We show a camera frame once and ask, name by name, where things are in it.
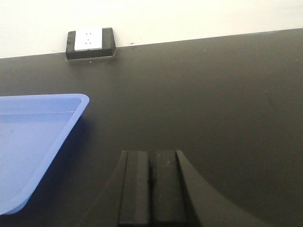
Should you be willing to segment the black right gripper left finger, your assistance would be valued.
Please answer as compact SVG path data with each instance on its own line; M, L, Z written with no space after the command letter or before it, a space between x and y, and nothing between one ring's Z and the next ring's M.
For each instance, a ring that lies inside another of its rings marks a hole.
M145 151L123 151L97 206L97 227L150 224L150 166Z

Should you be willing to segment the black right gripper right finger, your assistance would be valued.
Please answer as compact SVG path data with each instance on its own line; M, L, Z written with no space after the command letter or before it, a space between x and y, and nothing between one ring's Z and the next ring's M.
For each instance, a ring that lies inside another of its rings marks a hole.
M203 178L182 151L158 150L153 160L154 227L266 227Z

